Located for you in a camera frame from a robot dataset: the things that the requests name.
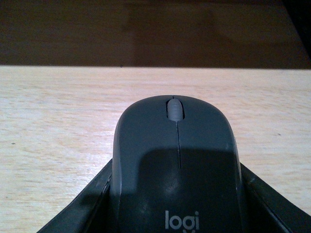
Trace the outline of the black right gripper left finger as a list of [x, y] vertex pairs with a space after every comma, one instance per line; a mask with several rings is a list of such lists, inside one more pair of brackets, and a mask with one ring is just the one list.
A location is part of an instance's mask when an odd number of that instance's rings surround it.
[[112, 162], [91, 180], [91, 182], [60, 213], [43, 226], [40, 233], [86, 233], [95, 224], [95, 216], [101, 207], [107, 209]]

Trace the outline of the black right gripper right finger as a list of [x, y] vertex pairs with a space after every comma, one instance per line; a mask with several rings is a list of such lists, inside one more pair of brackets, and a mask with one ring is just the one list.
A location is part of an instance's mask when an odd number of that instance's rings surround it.
[[292, 204], [241, 164], [249, 231], [251, 233], [309, 233], [311, 216]]

